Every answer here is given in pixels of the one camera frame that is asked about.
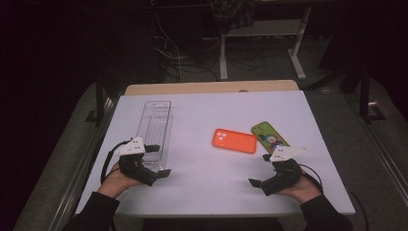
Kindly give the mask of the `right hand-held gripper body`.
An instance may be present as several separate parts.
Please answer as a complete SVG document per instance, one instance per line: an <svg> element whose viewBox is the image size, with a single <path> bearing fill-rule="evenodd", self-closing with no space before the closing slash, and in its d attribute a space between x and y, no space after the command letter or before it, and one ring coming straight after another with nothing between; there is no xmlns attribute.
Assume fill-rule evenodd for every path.
<svg viewBox="0 0 408 231"><path fill-rule="evenodd" d="M269 158L276 171L271 183L274 190L285 190L299 181L301 170L294 157L307 151L306 147L277 146L275 148Z"/></svg>

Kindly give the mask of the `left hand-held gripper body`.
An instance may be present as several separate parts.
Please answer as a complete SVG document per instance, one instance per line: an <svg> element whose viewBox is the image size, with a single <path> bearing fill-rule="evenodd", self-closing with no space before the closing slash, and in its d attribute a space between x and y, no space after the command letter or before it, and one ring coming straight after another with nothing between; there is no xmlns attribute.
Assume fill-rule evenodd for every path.
<svg viewBox="0 0 408 231"><path fill-rule="evenodd" d="M142 158L145 147L142 138L135 137L129 141L124 141L114 154L119 157L119 169L122 174L139 182L143 179Z"/></svg>

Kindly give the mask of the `green cartoon phone case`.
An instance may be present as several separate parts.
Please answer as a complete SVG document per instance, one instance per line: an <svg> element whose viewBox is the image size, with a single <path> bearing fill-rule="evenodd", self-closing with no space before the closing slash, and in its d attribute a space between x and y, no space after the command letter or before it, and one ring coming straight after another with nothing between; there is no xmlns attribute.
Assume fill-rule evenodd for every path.
<svg viewBox="0 0 408 231"><path fill-rule="evenodd" d="M251 128L251 133L269 154L279 146L289 146L284 138L267 122L263 121Z"/></svg>

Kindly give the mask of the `clear plastic tray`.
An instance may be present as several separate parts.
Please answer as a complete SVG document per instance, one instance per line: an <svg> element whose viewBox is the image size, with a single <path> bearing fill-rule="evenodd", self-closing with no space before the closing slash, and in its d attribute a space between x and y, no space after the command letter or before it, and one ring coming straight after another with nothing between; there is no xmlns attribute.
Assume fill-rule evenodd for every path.
<svg viewBox="0 0 408 231"><path fill-rule="evenodd" d="M146 146L159 145L157 151L147 152L143 164L153 171L166 168L167 144L171 128L171 102L148 101L144 104L137 135Z"/></svg>

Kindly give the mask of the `orange phone case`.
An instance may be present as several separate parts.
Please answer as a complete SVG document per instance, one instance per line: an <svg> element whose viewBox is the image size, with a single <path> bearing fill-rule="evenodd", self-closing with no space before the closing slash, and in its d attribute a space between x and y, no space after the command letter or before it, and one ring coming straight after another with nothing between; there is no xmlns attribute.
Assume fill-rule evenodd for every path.
<svg viewBox="0 0 408 231"><path fill-rule="evenodd" d="M254 154L256 152L257 138L237 131L216 129L212 145L217 148Z"/></svg>

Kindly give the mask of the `person's right hand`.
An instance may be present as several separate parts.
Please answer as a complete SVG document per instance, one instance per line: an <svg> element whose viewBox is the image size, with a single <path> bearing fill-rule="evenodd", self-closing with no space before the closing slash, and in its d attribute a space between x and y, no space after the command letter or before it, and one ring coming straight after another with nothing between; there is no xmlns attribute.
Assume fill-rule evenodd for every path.
<svg viewBox="0 0 408 231"><path fill-rule="evenodd" d="M321 191L309 179L302 176L295 185L278 192L278 194L289 196L299 204L303 204L320 196Z"/></svg>

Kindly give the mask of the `person's left hand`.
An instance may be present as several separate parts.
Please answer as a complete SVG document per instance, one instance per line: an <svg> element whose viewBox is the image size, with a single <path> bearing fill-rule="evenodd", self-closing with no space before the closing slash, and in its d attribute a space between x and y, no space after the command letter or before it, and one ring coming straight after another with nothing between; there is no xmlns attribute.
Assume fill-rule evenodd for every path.
<svg viewBox="0 0 408 231"><path fill-rule="evenodd" d="M119 164L115 164L97 192L110 198L117 198L129 188L139 185L139 181L124 175L119 169Z"/></svg>

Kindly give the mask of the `black metal stand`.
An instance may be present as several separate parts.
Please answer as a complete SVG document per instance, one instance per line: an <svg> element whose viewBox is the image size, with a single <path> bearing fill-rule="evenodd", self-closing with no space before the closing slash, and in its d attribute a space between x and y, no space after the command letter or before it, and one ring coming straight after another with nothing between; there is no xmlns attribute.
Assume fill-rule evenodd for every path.
<svg viewBox="0 0 408 231"><path fill-rule="evenodd" d="M96 106L93 111L88 113L86 122L94 122L96 126L102 124L107 115L108 101L110 100L107 86L108 80L106 74L99 71L94 83Z"/></svg>
<svg viewBox="0 0 408 231"><path fill-rule="evenodd" d="M370 72L365 65L362 66L360 82L359 114L367 124L371 124L374 120L386 119L377 103L370 102Z"/></svg>

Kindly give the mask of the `dark plaid cloth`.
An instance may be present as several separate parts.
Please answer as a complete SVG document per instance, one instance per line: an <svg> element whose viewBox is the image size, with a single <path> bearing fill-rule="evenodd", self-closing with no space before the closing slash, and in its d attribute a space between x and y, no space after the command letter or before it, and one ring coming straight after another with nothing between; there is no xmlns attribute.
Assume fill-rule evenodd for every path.
<svg viewBox="0 0 408 231"><path fill-rule="evenodd" d="M231 30L250 27L261 0L208 0L213 19L222 35Z"/></svg>

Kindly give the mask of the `white metal desk frame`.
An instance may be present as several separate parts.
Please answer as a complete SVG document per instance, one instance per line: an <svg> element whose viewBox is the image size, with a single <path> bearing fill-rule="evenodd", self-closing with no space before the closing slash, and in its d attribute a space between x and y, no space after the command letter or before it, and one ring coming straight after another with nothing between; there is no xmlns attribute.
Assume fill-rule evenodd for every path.
<svg viewBox="0 0 408 231"><path fill-rule="evenodd" d="M226 35L220 36L220 55L219 55L219 72L220 80L228 80L228 69L225 56L225 41L227 38L238 37L283 37L295 36L293 46L288 49L288 55L293 65L293 69L299 80L305 80L306 74L297 57L300 44L303 40L305 30L309 21L311 8L306 8L299 19L274 19L254 21L251 27L244 27L232 30Z"/></svg>

